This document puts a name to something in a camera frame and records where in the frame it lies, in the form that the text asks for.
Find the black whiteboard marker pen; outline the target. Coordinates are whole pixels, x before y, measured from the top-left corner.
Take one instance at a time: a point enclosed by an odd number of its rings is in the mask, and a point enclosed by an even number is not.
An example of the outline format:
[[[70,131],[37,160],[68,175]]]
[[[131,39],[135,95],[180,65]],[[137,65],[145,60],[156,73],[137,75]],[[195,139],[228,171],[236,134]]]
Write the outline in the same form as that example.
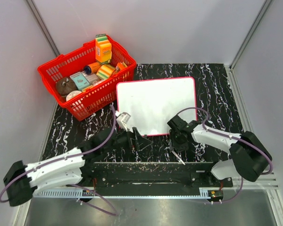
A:
[[[182,160],[182,158],[175,151],[172,151],[172,153],[181,164],[185,165],[185,162]]]

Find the pink framed whiteboard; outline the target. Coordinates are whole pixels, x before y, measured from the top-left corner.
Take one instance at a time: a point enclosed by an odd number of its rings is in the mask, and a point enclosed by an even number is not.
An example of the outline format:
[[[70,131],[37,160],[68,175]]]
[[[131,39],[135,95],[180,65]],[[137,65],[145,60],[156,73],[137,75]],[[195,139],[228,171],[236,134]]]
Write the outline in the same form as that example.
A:
[[[186,122],[197,119],[195,80],[192,77],[120,82],[117,109],[128,113],[128,129],[141,135],[167,135],[167,122],[177,113]]]

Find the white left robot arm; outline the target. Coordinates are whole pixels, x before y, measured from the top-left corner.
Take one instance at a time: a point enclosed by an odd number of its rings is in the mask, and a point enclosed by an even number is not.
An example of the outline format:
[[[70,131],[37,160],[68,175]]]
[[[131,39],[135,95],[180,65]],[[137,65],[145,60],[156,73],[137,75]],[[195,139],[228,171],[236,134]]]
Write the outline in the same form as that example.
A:
[[[7,194],[5,201],[16,207],[46,189],[78,183],[88,186],[93,175],[83,170],[85,165],[100,161],[106,152],[118,147],[141,151],[151,143],[137,128],[117,134],[115,129],[108,127],[64,154],[29,164],[17,161],[3,179],[5,188],[2,192]]]

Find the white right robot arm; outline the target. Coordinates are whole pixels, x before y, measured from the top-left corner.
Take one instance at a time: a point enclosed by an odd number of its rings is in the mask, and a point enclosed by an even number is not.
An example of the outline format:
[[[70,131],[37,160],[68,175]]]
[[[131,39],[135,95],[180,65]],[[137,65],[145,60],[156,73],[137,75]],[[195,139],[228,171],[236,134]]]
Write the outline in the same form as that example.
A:
[[[205,174],[209,186],[217,186],[223,179],[237,176],[255,182],[267,167],[272,166],[272,156],[250,131],[242,134],[222,132],[198,121],[187,123],[178,115],[167,124],[172,147],[177,151],[187,151],[189,143],[196,142],[230,155],[230,159],[215,163],[211,171]]]

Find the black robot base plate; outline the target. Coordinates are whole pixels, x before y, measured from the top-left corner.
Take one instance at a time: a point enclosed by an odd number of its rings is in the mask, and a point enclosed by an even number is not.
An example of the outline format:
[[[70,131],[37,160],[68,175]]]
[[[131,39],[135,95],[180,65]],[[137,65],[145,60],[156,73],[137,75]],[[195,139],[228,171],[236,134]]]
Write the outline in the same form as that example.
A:
[[[201,188],[232,188],[231,179],[216,179],[213,164],[188,162],[95,162],[84,166],[82,186],[117,194],[192,194]]]

